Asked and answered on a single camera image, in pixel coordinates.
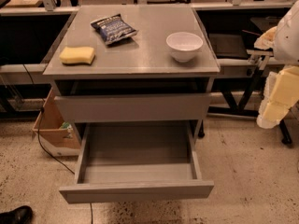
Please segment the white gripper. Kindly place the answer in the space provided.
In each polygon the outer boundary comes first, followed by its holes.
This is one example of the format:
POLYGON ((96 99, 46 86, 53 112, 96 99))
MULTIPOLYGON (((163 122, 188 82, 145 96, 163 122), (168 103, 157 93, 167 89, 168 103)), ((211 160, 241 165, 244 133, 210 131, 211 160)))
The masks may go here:
POLYGON ((278 73, 270 72, 263 89, 263 99, 256 122, 272 129, 299 101, 299 67, 287 66, 278 73))

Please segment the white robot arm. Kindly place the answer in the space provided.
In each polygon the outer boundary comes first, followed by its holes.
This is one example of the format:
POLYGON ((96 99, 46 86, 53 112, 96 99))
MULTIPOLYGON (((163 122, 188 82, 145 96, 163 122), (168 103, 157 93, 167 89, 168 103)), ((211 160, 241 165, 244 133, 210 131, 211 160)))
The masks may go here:
POLYGON ((270 72, 265 82, 257 124, 272 129, 299 101, 299 1, 254 43, 256 49, 272 49, 274 58, 285 64, 278 73, 270 72))

